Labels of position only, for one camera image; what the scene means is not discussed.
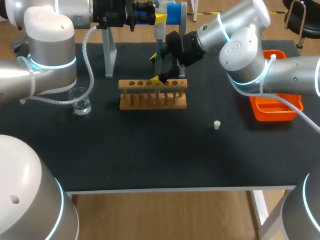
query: black tabletop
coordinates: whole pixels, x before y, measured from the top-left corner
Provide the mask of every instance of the black tabletop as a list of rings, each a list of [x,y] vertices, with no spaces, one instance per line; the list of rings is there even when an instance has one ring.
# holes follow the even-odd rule
[[[264,41],[263,48],[299,55],[292,41]],[[105,78],[102,45],[88,45],[95,86],[87,116],[32,100],[0,106],[0,134],[29,144],[66,191],[288,186],[319,161],[319,135],[300,117],[255,120],[218,55],[186,68],[187,109],[120,111],[118,80],[152,78],[149,57],[156,46],[118,43],[117,49],[114,77]],[[78,84],[87,86],[81,46],[76,50]],[[51,97],[66,99],[67,93]],[[320,101],[303,96],[302,102],[320,123]]]

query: small white cap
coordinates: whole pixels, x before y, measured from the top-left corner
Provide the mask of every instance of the small white cap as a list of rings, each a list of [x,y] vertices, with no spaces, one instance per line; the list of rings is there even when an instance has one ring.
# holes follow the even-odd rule
[[[220,128],[221,122],[220,121],[214,121],[214,129],[218,130]]]
[[[24,14],[24,27],[29,37],[42,42],[65,41],[75,34],[70,18],[49,6],[29,7]]]

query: wooden floor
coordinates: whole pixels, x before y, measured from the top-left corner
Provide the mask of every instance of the wooden floor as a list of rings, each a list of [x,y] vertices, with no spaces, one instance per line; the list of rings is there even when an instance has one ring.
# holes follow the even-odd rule
[[[239,0],[199,0],[199,12],[223,11]],[[270,11],[286,11],[281,0],[265,0]],[[212,15],[199,15],[197,22],[188,17],[187,30],[194,31]],[[167,32],[177,30],[168,26]],[[13,60],[11,41],[21,34],[8,22],[0,22],[0,59]],[[82,42],[86,30],[76,31]],[[113,29],[116,42],[154,42],[154,27],[137,26]],[[264,40],[295,40],[298,36],[284,30],[284,15],[272,14]],[[89,40],[101,43],[99,33]],[[303,55],[320,55],[320,40],[306,39]],[[264,191],[269,212],[282,191]],[[78,195],[79,240],[255,240],[256,220],[251,201],[244,191],[128,193]],[[279,233],[275,240],[283,239]]]

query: orange tray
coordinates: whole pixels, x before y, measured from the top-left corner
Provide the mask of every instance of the orange tray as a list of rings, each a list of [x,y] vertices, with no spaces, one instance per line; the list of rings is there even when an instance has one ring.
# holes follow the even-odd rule
[[[281,50],[264,50],[264,57],[270,59],[272,54],[276,55],[276,59],[287,58],[285,53]],[[295,105],[301,111],[304,106],[301,102],[301,95],[277,93],[277,96],[287,100]],[[250,103],[254,112],[254,116],[261,122],[283,122],[291,121],[295,118],[297,113],[289,108],[284,103],[274,98],[264,98],[261,96],[250,96]]]

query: test tube rack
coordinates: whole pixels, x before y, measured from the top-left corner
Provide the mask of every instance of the test tube rack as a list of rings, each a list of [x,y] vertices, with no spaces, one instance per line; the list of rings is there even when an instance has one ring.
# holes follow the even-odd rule
[[[120,110],[187,108],[187,79],[168,79],[165,83],[151,80],[119,80],[118,88],[122,90]],[[142,93],[142,90],[154,90],[154,93]]]

